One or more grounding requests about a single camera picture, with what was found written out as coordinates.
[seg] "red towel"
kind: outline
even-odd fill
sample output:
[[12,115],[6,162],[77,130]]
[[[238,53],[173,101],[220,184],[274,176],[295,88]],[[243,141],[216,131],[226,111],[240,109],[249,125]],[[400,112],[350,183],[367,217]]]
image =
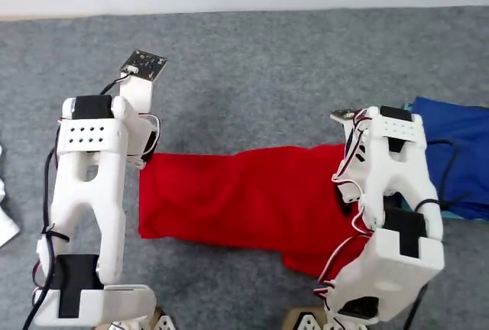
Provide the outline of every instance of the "red towel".
[[[141,171],[139,233],[276,250],[287,267],[318,276],[338,245],[357,233],[331,182],[343,155],[343,145],[155,154]],[[332,277],[364,242],[342,251]]]

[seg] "white wire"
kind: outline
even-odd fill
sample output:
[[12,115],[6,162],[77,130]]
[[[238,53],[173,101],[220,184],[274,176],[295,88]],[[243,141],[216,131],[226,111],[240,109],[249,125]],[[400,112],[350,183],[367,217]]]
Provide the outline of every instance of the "white wire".
[[331,256],[329,257],[328,259],[328,262],[326,263],[326,265],[324,266],[324,269],[322,270],[321,272],[321,275],[319,276],[319,282],[321,283],[322,281],[324,281],[323,277],[325,276],[326,274],[326,271],[328,271],[328,268],[329,268],[329,265],[331,265],[331,262],[332,260],[335,258],[335,256],[338,254],[338,252],[342,249],[343,246],[345,246],[349,241],[351,241],[353,238],[355,238],[356,236],[350,236],[348,237],[347,239],[345,239],[341,244],[338,245],[338,247],[333,251],[333,253],[331,254]]
[[139,114],[139,116],[151,116],[154,120],[156,120],[156,123],[157,123],[157,135],[153,141],[153,144],[151,145],[151,148],[148,148],[147,150],[144,151],[143,154],[141,154],[141,157],[143,157],[146,154],[150,153],[156,147],[157,142],[160,140],[161,121],[156,115],[153,115],[153,114]]
[[362,206],[359,210],[357,215],[351,220],[351,226],[353,227],[354,230],[356,230],[359,233],[362,233],[363,235],[372,235],[371,231],[364,231],[363,229],[359,228],[357,226],[357,220],[361,217],[361,215],[364,212],[364,206]]

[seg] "blue cloth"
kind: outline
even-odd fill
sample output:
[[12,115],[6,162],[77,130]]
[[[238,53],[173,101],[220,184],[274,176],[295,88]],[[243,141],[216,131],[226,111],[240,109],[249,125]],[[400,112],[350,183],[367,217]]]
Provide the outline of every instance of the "blue cloth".
[[[412,111],[422,116],[428,142],[446,139],[459,149],[445,195],[439,198],[451,201],[464,196],[449,207],[451,212],[467,219],[489,220],[489,110],[417,97]],[[442,174],[454,152],[447,144],[427,148],[429,176],[439,194]]]

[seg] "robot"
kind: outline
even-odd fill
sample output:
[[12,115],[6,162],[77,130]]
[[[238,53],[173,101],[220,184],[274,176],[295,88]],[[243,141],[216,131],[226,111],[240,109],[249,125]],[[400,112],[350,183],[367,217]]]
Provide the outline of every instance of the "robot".
[[[55,148],[45,166],[48,173],[54,156],[56,185],[49,209],[45,183],[44,228],[33,270],[34,281],[38,267],[46,281],[34,290],[24,330],[33,321],[40,326],[109,324],[110,330],[175,328],[169,316],[155,312],[151,288],[117,284],[125,238],[125,166],[144,168],[157,146],[160,122],[149,111],[153,84],[166,62],[136,50],[120,78],[100,95],[63,103]],[[120,94],[106,95],[116,83]],[[358,330],[392,319],[442,270],[442,219],[419,115],[382,106],[333,112],[332,118],[342,123],[347,139],[345,159],[332,182],[358,234],[329,258],[319,278],[323,287],[315,293],[324,301],[325,329]],[[385,209],[383,197],[396,192],[414,208]],[[69,254],[70,236],[87,209],[102,234],[100,252]],[[365,240],[364,250],[330,278],[335,257],[353,240]]]

